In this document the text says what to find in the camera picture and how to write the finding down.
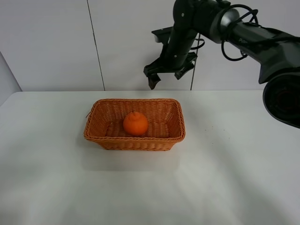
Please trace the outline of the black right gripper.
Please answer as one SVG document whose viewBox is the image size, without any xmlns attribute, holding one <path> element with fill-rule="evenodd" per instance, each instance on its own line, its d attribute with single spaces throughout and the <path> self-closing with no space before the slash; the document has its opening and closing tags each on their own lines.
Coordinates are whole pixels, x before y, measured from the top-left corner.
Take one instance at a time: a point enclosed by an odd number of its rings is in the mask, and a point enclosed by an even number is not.
<svg viewBox="0 0 300 225">
<path fill-rule="evenodd" d="M 196 53 L 190 52 L 197 32 L 192 29 L 179 30 L 172 28 L 168 44 L 163 45 L 158 59 L 144 67 L 145 75 L 148 75 L 148 85 L 151 90 L 161 81 L 158 74 L 174 73 L 180 80 L 187 72 L 194 69 Z"/>
</svg>

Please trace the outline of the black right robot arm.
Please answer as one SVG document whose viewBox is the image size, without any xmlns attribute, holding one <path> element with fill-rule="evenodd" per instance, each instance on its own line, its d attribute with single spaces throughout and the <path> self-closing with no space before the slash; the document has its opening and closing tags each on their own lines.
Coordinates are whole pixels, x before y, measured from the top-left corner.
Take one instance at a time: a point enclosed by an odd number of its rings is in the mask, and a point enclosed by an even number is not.
<svg viewBox="0 0 300 225">
<path fill-rule="evenodd" d="M 264 84 L 263 103 L 268 113 L 289 126 L 300 126 L 300 39 L 286 32 L 263 27 L 258 10 L 226 0 L 177 0 L 172 27 L 153 31 L 163 44 L 158 59 L 144 67 L 149 87 L 155 88 L 159 74 L 174 73 L 180 79 L 194 68 L 193 42 L 205 39 L 240 50 L 241 58 L 260 63 L 258 82 Z"/>
</svg>

